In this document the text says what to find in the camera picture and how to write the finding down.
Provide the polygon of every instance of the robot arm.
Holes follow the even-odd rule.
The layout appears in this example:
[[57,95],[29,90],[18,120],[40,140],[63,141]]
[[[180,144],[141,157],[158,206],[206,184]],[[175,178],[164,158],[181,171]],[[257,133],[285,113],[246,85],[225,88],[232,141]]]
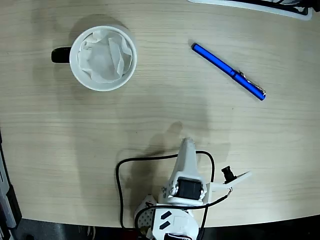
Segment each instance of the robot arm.
[[[234,185],[251,176],[251,172],[234,176],[229,166],[222,169],[222,172],[224,183],[206,184],[197,170],[195,143],[191,138],[185,138],[181,143],[172,175],[162,187],[158,203],[155,200],[154,202],[157,206],[203,206],[213,201],[212,192],[231,190]],[[198,233],[199,226],[192,210],[158,208],[153,212],[147,237],[156,240],[196,240]]]

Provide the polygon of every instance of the wire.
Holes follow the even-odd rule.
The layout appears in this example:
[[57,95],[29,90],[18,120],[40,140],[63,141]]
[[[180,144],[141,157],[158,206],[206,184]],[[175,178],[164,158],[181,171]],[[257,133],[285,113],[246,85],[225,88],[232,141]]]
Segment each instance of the wire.
[[168,233],[168,236],[169,237],[172,237],[172,238],[175,238],[175,239],[181,239],[181,240],[192,240],[191,237],[189,236],[182,236],[182,235],[174,235],[174,234],[171,234],[171,233]]
[[[211,178],[210,178],[210,182],[214,181],[214,177],[215,177],[215,161],[214,158],[211,156],[211,154],[207,151],[203,151],[203,150],[198,150],[196,151],[197,154],[205,154],[209,157],[210,161],[211,161],[211,165],[212,165],[212,169],[211,169]],[[133,161],[153,161],[153,160],[164,160],[164,159],[172,159],[172,158],[176,158],[178,156],[178,154],[173,154],[173,155],[167,155],[167,156],[154,156],[154,157],[133,157],[133,158],[128,158],[128,159],[124,159],[122,161],[120,161],[115,168],[115,178],[116,178],[116,183],[117,183],[117,187],[118,187],[118,191],[119,191],[119,198],[120,198],[120,225],[124,230],[127,231],[132,231],[129,228],[126,228],[124,226],[124,199],[123,199],[123,194],[122,194],[122,189],[121,189],[121,183],[120,183],[120,175],[119,175],[119,170],[120,170],[120,166],[124,163],[128,163],[128,162],[133,162]],[[229,194],[231,193],[231,190],[229,191],[229,193],[221,198],[219,198],[218,200],[212,202],[212,203],[208,203],[206,205],[202,205],[202,206],[172,206],[172,205],[158,205],[158,206],[150,206],[150,207],[146,207],[144,209],[142,209],[141,211],[139,211],[134,219],[134,227],[135,229],[139,232],[140,235],[142,235],[142,233],[139,230],[139,226],[138,226],[138,219],[140,217],[140,215],[142,213],[144,213],[145,211],[151,210],[151,209],[181,209],[181,210],[196,210],[196,209],[205,209],[204,210],[204,215],[203,215],[203,219],[202,219],[202,224],[200,227],[200,231],[197,237],[197,240],[201,240],[204,234],[204,227],[205,227],[205,223],[206,223],[206,219],[207,219],[207,214],[208,214],[208,208],[218,204],[220,202],[222,202],[223,200],[225,200]]]

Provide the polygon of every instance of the black cable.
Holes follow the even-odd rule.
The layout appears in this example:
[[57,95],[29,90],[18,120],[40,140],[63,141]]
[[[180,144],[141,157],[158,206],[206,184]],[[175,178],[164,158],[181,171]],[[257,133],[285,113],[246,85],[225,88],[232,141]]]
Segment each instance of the black cable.
[[[210,153],[206,152],[206,151],[202,151],[202,150],[198,150],[196,151],[197,154],[205,154],[209,157],[210,161],[211,161],[211,165],[212,165],[212,169],[211,169],[211,179],[210,182],[214,181],[214,177],[215,177],[215,162],[214,162],[214,158],[211,156]],[[122,189],[121,189],[121,183],[120,183],[120,175],[119,175],[119,170],[120,170],[120,166],[124,163],[128,163],[128,162],[133,162],[133,161],[152,161],[152,160],[164,160],[164,159],[171,159],[171,158],[176,158],[178,156],[178,154],[173,154],[173,155],[167,155],[167,156],[154,156],[154,157],[133,157],[133,158],[128,158],[125,160],[120,161],[115,168],[115,178],[116,178],[116,183],[117,183],[117,187],[118,187],[118,191],[119,191],[119,198],[120,198],[120,225],[124,230],[128,230],[130,231],[131,229],[128,229],[124,226],[124,199],[123,199],[123,194],[122,194]],[[136,230],[138,230],[138,232],[141,234],[139,227],[138,227],[138,219],[139,216],[147,210],[152,209],[157,209],[157,208],[167,208],[167,209],[205,209],[204,210],[204,215],[203,215],[203,219],[202,219],[202,224],[200,227],[200,231],[197,237],[197,240],[201,240],[203,237],[203,233],[204,233],[204,227],[205,227],[205,223],[206,223],[206,219],[207,219],[207,214],[208,214],[208,208],[220,203],[221,201],[223,201],[224,199],[226,199],[230,192],[221,197],[220,199],[218,199],[215,202],[206,204],[206,205],[202,205],[202,206],[196,206],[196,207],[181,207],[181,206],[172,206],[172,205],[162,205],[162,206],[151,206],[148,208],[144,208],[142,209],[140,212],[138,212],[138,214],[136,215],[135,219],[134,219],[134,226],[136,228]]]

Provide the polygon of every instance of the white mug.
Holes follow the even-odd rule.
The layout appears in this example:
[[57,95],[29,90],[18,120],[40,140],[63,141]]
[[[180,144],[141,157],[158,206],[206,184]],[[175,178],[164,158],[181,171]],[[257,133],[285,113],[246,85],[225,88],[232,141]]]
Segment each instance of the white mug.
[[[129,71],[126,74],[124,74],[120,79],[110,83],[101,83],[93,81],[86,72],[80,69],[78,63],[78,53],[80,50],[81,43],[85,40],[86,37],[88,37],[90,34],[97,30],[109,30],[119,33],[127,40],[132,50],[132,62]],[[94,26],[81,33],[73,42],[71,47],[59,47],[54,49],[51,53],[51,60],[54,63],[60,64],[70,63],[73,75],[83,86],[95,91],[107,92],[120,88],[132,77],[137,66],[137,49],[133,35],[125,27],[120,25]]]

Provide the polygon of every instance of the floor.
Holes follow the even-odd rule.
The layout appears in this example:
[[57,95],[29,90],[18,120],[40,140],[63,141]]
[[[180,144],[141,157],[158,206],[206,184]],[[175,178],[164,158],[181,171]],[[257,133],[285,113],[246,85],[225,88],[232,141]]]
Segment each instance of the floor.
[[[203,240],[319,240],[320,215],[264,224],[206,228]],[[22,219],[17,240],[136,240],[121,228],[88,227]]]

